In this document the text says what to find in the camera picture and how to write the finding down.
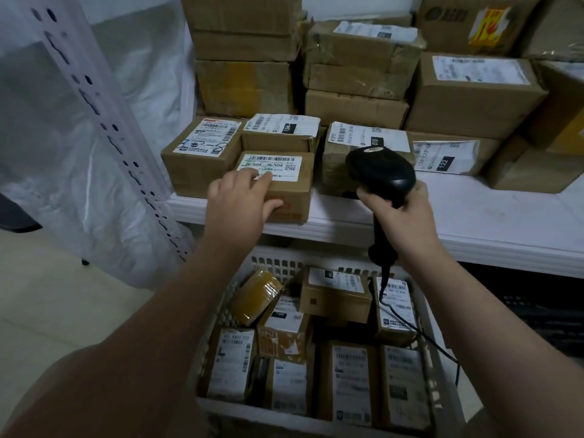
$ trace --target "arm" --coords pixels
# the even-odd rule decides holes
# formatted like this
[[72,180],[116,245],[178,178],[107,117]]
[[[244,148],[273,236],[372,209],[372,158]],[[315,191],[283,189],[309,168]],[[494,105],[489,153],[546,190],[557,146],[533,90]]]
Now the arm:
[[281,200],[264,203],[272,176],[252,185],[257,174],[242,169],[211,184],[203,238],[178,276],[88,350],[64,381],[12,422],[5,438],[165,434],[210,314],[281,206]]
[[584,436],[584,370],[532,331],[460,266],[436,234],[426,185],[400,209],[358,191],[502,432],[526,438]]

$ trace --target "forearm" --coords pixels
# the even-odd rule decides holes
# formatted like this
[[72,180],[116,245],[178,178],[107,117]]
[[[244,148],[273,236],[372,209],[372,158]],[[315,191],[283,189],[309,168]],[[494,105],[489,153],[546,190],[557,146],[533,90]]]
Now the forearm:
[[7,436],[163,436],[239,262],[208,249],[194,253],[164,290],[15,420]]
[[584,371],[445,251],[406,261],[487,411],[514,436],[581,432]]

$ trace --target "white plastic basket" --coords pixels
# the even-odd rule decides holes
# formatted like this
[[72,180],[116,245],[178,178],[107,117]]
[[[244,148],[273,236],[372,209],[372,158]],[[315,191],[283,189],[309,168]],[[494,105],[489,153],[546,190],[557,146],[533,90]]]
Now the white plastic basket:
[[[305,252],[293,249],[267,248],[257,246],[252,253],[246,258],[239,268],[234,279],[223,296],[220,309],[217,316],[210,324],[204,342],[199,347],[195,358],[196,379],[206,360],[208,350],[207,341],[216,322],[222,325],[237,326],[238,323],[227,312],[225,306],[233,297],[233,294],[239,288],[242,281],[256,267],[266,267],[274,274],[278,280],[285,283],[290,277],[299,273],[304,265],[318,266],[325,269],[339,270],[348,273],[366,273],[377,275],[380,270],[377,266],[370,263],[367,259],[359,257],[332,257],[321,253]],[[440,346],[444,347],[442,334],[433,318],[433,315],[427,305],[427,301],[420,288],[413,282],[403,269],[394,266],[391,272],[395,278],[408,280],[413,285],[413,298],[420,316],[420,323],[425,333],[432,337]],[[434,414],[436,429],[434,437],[446,438],[458,435],[464,424],[464,417],[456,387],[451,378],[447,378],[444,371],[444,357],[440,352],[428,343],[421,341],[423,358],[426,361],[426,370],[428,384],[430,389],[431,405]],[[295,436],[297,434],[315,434],[322,436],[336,437],[408,437],[397,433],[384,432],[381,430],[368,429],[365,427],[347,426],[339,423],[318,420],[314,418],[305,418],[302,416],[291,415],[288,413],[274,412],[271,410],[233,404],[225,401],[216,401],[208,398],[197,398],[199,406],[206,412],[213,423],[219,428],[221,424],[228,427],[233,426],[233,422],[243,424],[251,423],[253,429],[259,432],[261,425],[267,430],[273,429],[279,432],[270,436]]]

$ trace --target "shipping label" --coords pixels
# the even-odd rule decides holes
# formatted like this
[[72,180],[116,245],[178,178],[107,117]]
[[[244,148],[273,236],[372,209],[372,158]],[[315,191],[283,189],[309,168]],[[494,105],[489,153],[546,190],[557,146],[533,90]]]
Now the shipping label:
[[417,350],[384,346],[390,421],[394,426],[425,430],[430,422],[429,398]]
[[304,314],[298,311],[300,298],[284,295],[276,303],[272,315],[266,321],[266,327],[277,331],[298,333]]
[[409,152],[408,134],[405,131],[366,127],[335,121],[331,124],[329,142],[346,146],[381,146],[397,152]]
[[477,162],[478,140],[414,141],[414,168],[424,172],[466,173]]
[[465,58],[433,56],[434,72],[440,81],[495,83],[499,85],[531,84],[519,61],[505,58]]
[[280,156],[280,155],[254,155],[246,154],[239,163],[237,170],[243,168],[257,169],[259,174],[254,179],[258,179],[266,172],[272,172],[274,181],[298,181],[300,167],[302,166],[301,156]]
[[222,329],[207,396],[243,401],[253,345],[253,331]]
[[584,82],[584,63],[569,63],[567,61],[550,61],[550,64],[562,72],[566,72]]
[[332,420],[371,426],[367,349],[332,346]]
[[244,127],[248,132],[316,137],[321,119],[305,115],[255,114]]
[[241,123],[232,120],[203,118],[194,130],[172,152],[203,156],[219,156],[227,147]]
[[468,43],[471,46],[497,46],[503,31],[509,25],[510,12],[510,7],[506,9],[492,9],[490,7],[481,9],[468,35]]
[[354,21],[341,21],[333,30],[336,34],[357,35],[360,37],[386,38],[398,43],[411,43],[418,36],[415,27],[389,26],[381,24],[356,23]]
[[274,360],[272,410],[306,415],[306,364]]
[[[377,277],[377,300],[381,291],[381,277]],[[382,302],[389,304],[399,316],[408,323],[416,326],[416,317],[413,313],[412,298],[409,294],[408,284],[402,280],[390,279],[385,287]],[[412,332],[413,329],[396,317],[390,308],[379,305],[379,318],[381,327],[393,329],[394,331]]]
[[308,272],[308,283],[314,286],[332,287],[357,294],[365,293],[359,275],[319,269],[317,267],[310,268]]

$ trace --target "person's right hand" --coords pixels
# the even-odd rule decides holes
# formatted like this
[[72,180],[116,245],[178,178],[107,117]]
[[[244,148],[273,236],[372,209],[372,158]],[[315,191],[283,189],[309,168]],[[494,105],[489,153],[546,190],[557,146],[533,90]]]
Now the person's right hand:
[[394,209],[390,201],[362,187],[357,189],[357,196],[373,211],[400,260],[412,262],[442,249],[426,183],[416,182],[399,209]]

